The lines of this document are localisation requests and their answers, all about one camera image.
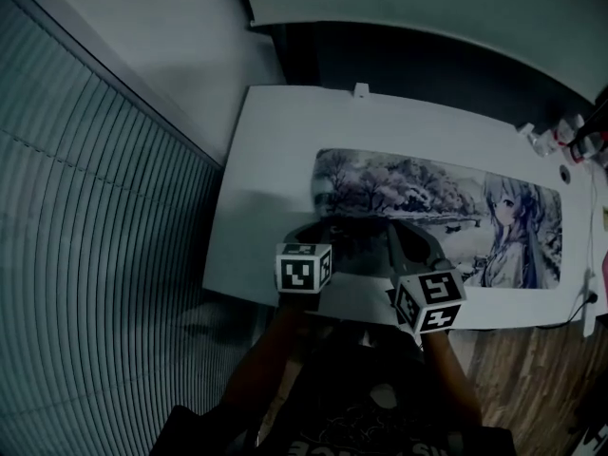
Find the clear water bottle white cap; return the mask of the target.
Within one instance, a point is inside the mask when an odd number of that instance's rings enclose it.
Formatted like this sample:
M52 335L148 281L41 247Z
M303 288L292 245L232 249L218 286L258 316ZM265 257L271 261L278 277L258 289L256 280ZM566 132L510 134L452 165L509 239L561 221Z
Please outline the clear water bottle white cap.
M536 127L530 136L532 147L540 157L547 157L570 144L583 126L584 119L577 114L562 118L551 127Z

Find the grey venetian blind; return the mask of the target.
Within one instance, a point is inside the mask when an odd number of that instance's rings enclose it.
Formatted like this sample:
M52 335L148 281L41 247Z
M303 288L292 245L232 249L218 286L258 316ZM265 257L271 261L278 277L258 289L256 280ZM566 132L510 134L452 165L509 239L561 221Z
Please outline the grey venetian blind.
M140 456L204 387L180 315L219 170L0 0L0 456Z

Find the anime print desk mat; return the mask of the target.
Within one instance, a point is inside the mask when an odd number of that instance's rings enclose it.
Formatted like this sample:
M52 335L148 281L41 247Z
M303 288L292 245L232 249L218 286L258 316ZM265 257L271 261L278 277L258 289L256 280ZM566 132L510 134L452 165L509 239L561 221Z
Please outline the anime print desk mat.
M404 219L433 235L465 284L555 289L561 197L550 188L440 161L322 149L313 167L321 217Z

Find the black window frame post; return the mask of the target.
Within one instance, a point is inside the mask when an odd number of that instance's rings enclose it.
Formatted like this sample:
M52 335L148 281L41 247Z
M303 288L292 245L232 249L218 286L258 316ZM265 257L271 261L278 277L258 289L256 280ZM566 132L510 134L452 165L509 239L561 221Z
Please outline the black window frame post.
M608 141L608 85L597 96L594 108L585 119L583 127L577 132L573 144L578 144L583 139L594 135Z

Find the clear bottle red cap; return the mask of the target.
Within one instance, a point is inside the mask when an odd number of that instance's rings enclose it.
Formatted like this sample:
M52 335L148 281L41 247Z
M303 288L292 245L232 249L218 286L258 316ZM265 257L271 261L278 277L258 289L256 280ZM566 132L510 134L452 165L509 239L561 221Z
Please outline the clear bottle red cap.
M573 164L589 160L608 142L608 131L594 131L587 135L576 137L567 145L567 158Z

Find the person's black printed shirt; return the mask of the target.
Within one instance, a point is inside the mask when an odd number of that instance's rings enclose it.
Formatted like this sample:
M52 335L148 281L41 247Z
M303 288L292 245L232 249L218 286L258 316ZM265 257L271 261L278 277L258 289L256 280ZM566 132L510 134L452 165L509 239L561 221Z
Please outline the person's black printed shirt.
M517 456L509 430L484 423L454 428L445 411L421 337L342 322L303 363L268 435L241 454ZM203 414L176 406L150 456L228 456L236 438L263 416L221 399Z

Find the person's right forearm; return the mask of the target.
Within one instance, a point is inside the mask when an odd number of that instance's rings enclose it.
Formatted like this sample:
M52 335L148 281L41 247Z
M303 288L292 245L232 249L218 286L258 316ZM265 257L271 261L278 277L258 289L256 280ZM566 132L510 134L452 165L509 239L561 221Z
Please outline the person's right forearm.
M425 363L445 408L445 418L454 428L483 424L479 400L452 349L446 332L423 333Z

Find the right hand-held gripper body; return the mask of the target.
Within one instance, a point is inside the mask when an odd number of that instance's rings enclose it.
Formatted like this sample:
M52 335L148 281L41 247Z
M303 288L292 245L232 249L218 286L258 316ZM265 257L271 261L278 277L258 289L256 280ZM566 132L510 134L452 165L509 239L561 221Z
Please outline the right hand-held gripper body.
M391 267L397 324L414 335L450 329L466 302L461 274L451 262L439 258L427 266L394 260Z

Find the person's left forearm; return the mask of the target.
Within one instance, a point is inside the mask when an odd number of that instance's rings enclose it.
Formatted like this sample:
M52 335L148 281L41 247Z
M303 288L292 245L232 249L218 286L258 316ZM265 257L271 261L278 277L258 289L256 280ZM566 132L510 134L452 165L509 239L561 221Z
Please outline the person's left forearm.
M309 349L310 321L304 303L282 304L233 372L221 402L255 418L263 416L279 391L288 361Z

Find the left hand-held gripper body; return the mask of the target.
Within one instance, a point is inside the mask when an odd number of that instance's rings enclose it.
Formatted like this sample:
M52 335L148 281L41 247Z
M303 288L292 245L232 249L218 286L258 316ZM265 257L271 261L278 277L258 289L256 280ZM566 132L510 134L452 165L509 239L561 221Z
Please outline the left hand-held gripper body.
M275 283L280 294L319 294L332 274L330 244L277 244Z

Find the long dark grey divider panel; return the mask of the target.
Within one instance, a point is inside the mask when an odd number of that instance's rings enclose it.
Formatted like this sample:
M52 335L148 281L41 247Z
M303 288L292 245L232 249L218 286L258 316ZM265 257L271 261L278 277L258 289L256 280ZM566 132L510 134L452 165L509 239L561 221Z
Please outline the long dark grey divider panel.
M445 105L512 125L588 118L566 85L500 53L429 32L320 22L270 28L290 85L354 90Z

